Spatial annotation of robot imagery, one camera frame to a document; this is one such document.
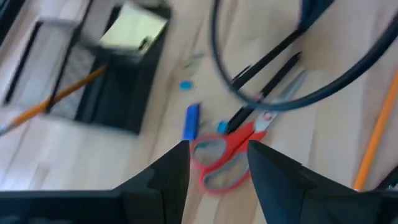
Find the scissors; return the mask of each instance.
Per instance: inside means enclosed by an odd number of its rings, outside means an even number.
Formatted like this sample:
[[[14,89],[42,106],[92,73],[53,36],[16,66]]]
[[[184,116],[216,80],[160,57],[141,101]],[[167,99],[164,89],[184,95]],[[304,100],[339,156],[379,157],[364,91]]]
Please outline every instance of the scissors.
[[[272,100],[291,100],[307,76],[304,70]],[[208,135],[192,142],[192,163],[201,170],[199,184],[211,194],[223,194],[241,185],[249,176],[247,149],[250,140],[260,141],[279,113],[264,111],[254,121],[228,135]]]

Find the light wood surface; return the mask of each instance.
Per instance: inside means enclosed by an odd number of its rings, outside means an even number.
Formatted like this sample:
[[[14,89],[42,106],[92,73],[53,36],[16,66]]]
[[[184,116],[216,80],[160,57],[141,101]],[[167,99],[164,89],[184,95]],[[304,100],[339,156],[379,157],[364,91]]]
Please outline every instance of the light wood surface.
[[[230,74],[237,74],[278,44],[295,27],[298,0],[223,0],[220,44]],[[21,14],[19,29],[0,49],[0,93],[8,88],[15,66],[40,16],[81,18],[87,1],[34,0]],[[174,9],[162,59],[150,96],[142,134],[86,126],[39,116],[0,139],[0,189],[111,189],[158,159],[180,141],[186,107],[203,103],[203,120],[229,119],[242,105],[215,73],[208,46],[211,0],[170,0]],[[334,80],[372,46],[397,10],[396,0],[336,0],[293,46],[250,81],[258,91],[289,56],[303,51],[300,67],[311,72],[298,95]],[[194,76],[194,89],[182,93],[187,77],[183,61],[195,50],[205,56]],[[283,114],[263,142],[306,167],[352,187],[389,82],[397,68],[398,43],[352,85],[320,103]],[[284,81],[289,81],[290,74]],[[398,164],[398,106],[377,152],[366,189],[372,189]],[[2,108],[0,122],[18,114]],[[192,178],[184,223],[265,223],[252,187],[222,197],[203,194]]]

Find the blue eraser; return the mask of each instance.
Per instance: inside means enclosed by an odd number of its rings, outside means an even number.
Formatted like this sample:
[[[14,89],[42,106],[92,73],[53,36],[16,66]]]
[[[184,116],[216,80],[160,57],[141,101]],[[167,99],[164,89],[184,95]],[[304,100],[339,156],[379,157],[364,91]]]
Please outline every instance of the blue eraser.
[[[198,136],[200,122],[200,103],[195,103],[187,108],[185,114],[185,126],[182,135],[183,140],[193,141]]]
[[[191,80],[184,80],[180,82],[180,90],[188,91],[192,89],[192,81]]]
[[[228,125],[228,122],[227,122],[227,121],[220,121],[220,122],[218,123],[217,133],[218,133],[218,134],[224,134],[227,125]]]

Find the yellow pencil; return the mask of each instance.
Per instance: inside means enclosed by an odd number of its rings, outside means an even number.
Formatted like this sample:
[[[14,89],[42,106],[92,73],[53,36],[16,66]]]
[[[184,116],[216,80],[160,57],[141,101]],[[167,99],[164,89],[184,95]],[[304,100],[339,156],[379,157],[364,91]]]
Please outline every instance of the yellow pencil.
[[[387,97],[384,100],[383,107],[380,111],[379,118],[377,119],[377,123],[373,129],[373,133],[369,140],[368,148],[366,149],[365,156],[363,157],[361,167],[359,168],[359,172],[354,183],[355,190],[361,191],[363,189],[366,179],[368,178],[369,170],[372,165],[374,156],[376,155],[377,147],[380,143],[386,124],[390,117],[391,111],[394,107],[394,103],[397,98],[397,93],[398,93],[398,70],[396,71],[395,77],[391,83]]]
[[[72,86],[62,90],[59,94],[55,95],[53,103],[58,103],[60,100],[65,98],[66,96],[70,95],[74,91],[80,89],[81,87],[85,86],[87,83],[92,82],[94,79],[102,75],[106,70],[105,66],[100,67],[93,73],[89,74],[86,78],[78,81],[77,83],[73,84]],[[25,123],[27,120],[33,118],[34,116],[38,115],[39,113],[43,112],[47,105],[50,103],[50,98],[47,98],[44,102],[33,106],[31,109],[20,114],[17,118],[12,120],[10,124],[5,125],[3,128],[0,129],[0,136],[8,133],[12,129],[20,126],[21,124]]]

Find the yellow sticky notes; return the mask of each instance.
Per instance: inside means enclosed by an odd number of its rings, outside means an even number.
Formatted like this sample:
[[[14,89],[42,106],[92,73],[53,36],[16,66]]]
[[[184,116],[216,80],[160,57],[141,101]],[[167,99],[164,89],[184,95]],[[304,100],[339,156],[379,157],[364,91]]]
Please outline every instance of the yellow sticky notes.
[[[166,19],[127,1],[118,19],[99,42],[105,48],[138,50],[143,42],[150,45],[155,41],[166,22]]]

